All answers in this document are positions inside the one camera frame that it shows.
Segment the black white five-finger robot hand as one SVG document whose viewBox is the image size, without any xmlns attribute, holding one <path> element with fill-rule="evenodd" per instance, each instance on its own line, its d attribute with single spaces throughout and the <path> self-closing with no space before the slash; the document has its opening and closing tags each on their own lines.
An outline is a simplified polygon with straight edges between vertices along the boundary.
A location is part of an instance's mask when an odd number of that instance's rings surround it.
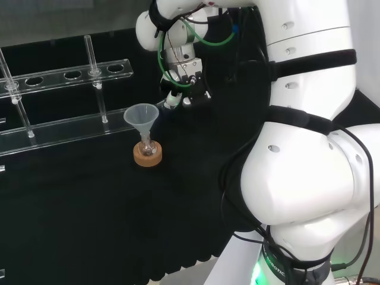
<svg viewBox="0 0 380 285">
<path fill-rule="evenodd" d="M 177 73 L 170 70 L 170 76 L 177 84 L 173 84 L 165 75 L 160 81 L 164 108 L 174 110 L 181 106 L 195 107 L 211 100 L 211 93 L 202 72 L 178 77 Z"/>
</svg>

